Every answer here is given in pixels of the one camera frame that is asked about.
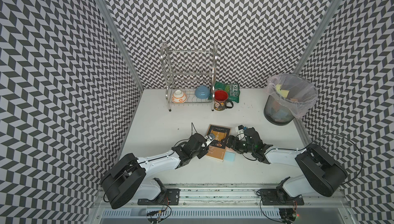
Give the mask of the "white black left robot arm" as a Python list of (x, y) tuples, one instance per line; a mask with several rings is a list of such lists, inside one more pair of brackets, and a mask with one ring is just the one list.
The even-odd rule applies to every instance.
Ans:
[(188, 165), (193, 158), (204, 157), (215, 135), (195, 133), (179, 141), (168, 152), (151, 157), (122, 157), (105, 175), (100, 184), (113, 209), (119, 209), (132, 199), (154, 205), (164, 203), (168, 190), (156, 175)]

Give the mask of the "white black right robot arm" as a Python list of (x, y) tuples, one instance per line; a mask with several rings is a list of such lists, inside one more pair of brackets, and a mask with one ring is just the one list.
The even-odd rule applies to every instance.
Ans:
[(239, 126), (236, 136), (226, 139), (226, 146), (238, 154), (249, 153), (258, 162), (299, 168), (297, 177), (286, 177), (276, 187), (277, 198), (284, 202), (306, 193), (331, 197), (347, 180), (344, 167), (317, 144), (302, 149), (278, 148), (265, 144), (254, 128)]

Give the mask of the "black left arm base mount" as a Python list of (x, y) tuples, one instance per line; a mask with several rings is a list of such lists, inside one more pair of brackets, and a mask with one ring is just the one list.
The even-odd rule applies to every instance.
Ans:
[(169, 205), (177, 206), (180, 200), (181, 189), (166, 188), (159, 178), (153, 178), (148, 184), (141, 184), (142, 197), (138, 197), (137, 204), (143, 205)]

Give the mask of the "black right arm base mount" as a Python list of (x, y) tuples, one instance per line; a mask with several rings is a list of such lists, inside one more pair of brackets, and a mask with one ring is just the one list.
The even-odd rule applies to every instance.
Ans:
[(282, 190), (277, 189), (259, 189), (257, 196), (262, 199), (264, 206), (303, 206), (305, 202), (301, 195), (291, 197)]

